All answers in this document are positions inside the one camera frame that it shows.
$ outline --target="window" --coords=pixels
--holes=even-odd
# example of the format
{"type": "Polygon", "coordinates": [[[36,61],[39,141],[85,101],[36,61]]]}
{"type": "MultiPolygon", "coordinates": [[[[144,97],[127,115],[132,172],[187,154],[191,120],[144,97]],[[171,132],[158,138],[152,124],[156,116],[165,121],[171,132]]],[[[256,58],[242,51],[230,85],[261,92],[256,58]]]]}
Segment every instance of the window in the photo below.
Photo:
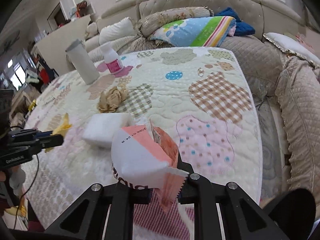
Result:
{"type": "Polygon", "coordinates": [[[8,67],[11,67],[12,65],[13,65],[13,61],[10,60],[10,61],[8,62],[8,67]]]}
{"type": "Polygon", "coordinates": [[[21,87],[26,82],[26,73],[24,72],[23,68],[18,63],[14,66],[15,72],[10,78],[12,84],[16,88],[16,90],[19,90],[19,87],[21,87]]]}

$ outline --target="white cylindrical bottle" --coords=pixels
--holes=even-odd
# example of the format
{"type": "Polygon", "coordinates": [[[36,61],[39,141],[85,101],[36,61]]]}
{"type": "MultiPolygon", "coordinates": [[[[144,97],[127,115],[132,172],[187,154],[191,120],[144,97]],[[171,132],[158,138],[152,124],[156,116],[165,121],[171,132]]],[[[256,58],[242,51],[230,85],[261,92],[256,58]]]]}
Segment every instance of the white cylindrical bottle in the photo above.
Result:
{"type": "Polygon", "coordinates": [[[79,39],[71,43],[66,49],[66,53],[87,85],[92,84],[98,79],[100,74],[79,39]]]}
{"type": "Polygon", "coordinates": [[[115,74],[123,69],[123,64],[121,59],[111,47],[110,42],[106,42],[105,44],[100,46],[100,49],[104,55],[104,62],[107,64],[110,73],[115,74]]]}

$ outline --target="blue polka dot circle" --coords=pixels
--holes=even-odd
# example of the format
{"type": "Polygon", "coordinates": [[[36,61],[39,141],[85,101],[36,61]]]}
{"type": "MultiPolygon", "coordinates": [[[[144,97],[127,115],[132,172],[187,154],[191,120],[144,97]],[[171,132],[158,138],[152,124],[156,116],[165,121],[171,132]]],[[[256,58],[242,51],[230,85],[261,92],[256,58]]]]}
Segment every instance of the blue polka dot circle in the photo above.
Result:
{"type": "Polygon", "coordinates": [[[180,79],[180,78],[182,78],[182,72],[181,71],[171,71],[165,75],[165,78],[169,79],[169,80],[180,79]]]}

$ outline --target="pink label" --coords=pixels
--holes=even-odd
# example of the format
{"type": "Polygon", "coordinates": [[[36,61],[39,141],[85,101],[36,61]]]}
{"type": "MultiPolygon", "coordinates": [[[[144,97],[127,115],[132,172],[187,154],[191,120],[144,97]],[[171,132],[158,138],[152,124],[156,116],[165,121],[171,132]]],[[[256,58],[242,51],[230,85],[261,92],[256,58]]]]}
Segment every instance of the pink label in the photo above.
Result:
{"type": "Polygon", "coordinates": [[[111,73],[115,73],[118,72],[119,70],[121,70],[121,64],[119,63],[119,61],[116,59],[110,63],[106,63],[108,66],[108,69],[110,70],[111,73]]]}

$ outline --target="tufted headboard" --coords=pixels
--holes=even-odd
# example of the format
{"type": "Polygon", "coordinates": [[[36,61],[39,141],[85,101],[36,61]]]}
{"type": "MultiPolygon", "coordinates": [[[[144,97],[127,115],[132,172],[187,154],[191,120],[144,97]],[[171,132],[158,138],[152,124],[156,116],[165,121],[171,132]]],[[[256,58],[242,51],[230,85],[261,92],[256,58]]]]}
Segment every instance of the tufted headboard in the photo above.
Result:
{"type": "Polygon", "coordinates": [[[207,6],[218,13],[232,7],[239,17],[256,30],[262,39],[265,32],[305,33],[303,19],[292,9],[276,0],[136,0],[137,19],[180,7],[207,6]]]}

